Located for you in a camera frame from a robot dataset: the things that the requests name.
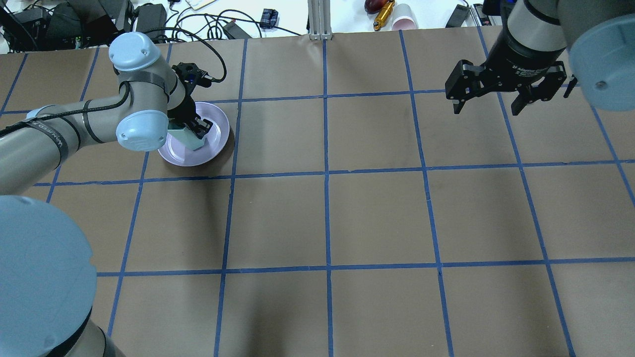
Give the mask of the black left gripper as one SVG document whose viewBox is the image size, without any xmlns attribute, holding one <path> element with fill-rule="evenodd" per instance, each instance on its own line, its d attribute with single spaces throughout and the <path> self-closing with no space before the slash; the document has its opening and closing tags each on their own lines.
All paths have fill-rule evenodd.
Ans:
<svg viewBox="0 0 635 357">
<path fill-rule="evenodd" d="M 213 127 L 213 122 L 197 115 L 195 102 L 191 97 L 184 97 L 179 105 L 169 109 L 168 119 L 172 126 L 191 128 L 198 139 L 204 138 Z"/>
</svg>

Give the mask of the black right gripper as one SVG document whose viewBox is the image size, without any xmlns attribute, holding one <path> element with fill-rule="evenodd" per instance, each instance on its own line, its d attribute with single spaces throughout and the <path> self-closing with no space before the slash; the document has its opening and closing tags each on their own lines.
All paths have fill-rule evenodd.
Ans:
<svg viewBox="0 0 635 357">
<path fill-rule="evenodd" d="M 513 116 L 529 104 L 553 99 L 567 79 L 565 64 L 558 61 L 564 50 L 545 52 L 513 42 L 496 42 L 482 65 L 459 60 L 444 85 L 453 113 L 458 115 L 466 102 L 492 91 L 518 92 L 511 104 Z"/>
</svg>

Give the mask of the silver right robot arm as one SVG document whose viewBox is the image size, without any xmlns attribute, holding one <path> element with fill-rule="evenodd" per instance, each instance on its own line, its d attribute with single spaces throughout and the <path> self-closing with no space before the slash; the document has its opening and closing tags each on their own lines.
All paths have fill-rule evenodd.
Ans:
<svg viewBox="0 0 635 357">
<path fill-rule="evenodd" d="M 632 0 L 518 0 L 481 65 L 456 63 L 446 98 L 456 115 L 465 103 L 494 91 L 517 92 L 511 112 L 549 101 L 567 79 L 560 61 L 569 53 L 573 79 L 587 102 L 604 111 L 634 109 Z"/>
</svg>

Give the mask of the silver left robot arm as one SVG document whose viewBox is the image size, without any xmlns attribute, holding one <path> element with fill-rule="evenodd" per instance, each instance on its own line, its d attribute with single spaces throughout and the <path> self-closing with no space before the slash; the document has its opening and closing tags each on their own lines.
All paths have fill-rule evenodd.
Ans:
<svg viewBox="0 0 635 357">
<path fill-rule="evenodd" d="M 191 97 L 211 77 L 194 63 L 170 65 L 145 33 L 109 45 L 118 95 L 49 105 L 1 131 L 1 355 L 120 357 L 91 319 L 97 292 L 93 251 L 65 212 L 23 196 L 47 172 L 89 145 L 118 142 L 129 151 L 163 147 L 170 129 L 200 144 L 212 122 Z"/>
</svg>

